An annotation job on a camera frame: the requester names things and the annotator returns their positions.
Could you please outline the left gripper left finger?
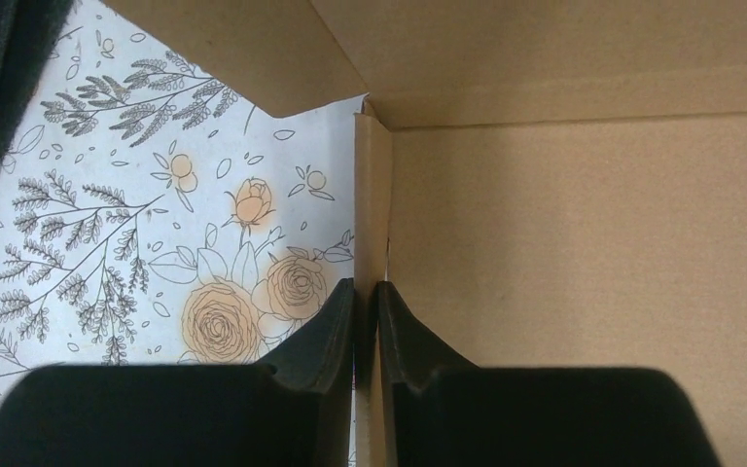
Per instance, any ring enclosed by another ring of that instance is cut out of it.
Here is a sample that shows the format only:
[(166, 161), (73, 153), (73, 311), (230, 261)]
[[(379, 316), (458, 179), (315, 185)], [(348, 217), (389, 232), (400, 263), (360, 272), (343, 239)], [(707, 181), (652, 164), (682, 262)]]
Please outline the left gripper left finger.
[(354, 282), (257, 362), (46, 366), (0, 407), (0, 466), (343, 466)]

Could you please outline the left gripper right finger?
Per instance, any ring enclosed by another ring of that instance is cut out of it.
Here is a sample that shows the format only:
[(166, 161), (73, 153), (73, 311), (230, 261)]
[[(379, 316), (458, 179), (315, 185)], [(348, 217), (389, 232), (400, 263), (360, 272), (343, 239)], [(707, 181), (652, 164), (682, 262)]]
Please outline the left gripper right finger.
[(628, 367), (484, 368), (376, 286), (391, 466), (716, 466), (682, 387)]

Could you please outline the brown cardboard box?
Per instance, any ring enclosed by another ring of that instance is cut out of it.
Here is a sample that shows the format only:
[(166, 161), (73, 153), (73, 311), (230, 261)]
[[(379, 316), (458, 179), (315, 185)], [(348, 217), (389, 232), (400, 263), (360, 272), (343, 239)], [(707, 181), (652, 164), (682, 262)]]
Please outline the brown cardboard box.
[(496, 366), (647, 366), (747, 466), (747, 1), (115, 1), (273, 117), (363, 95), (357, 286)]

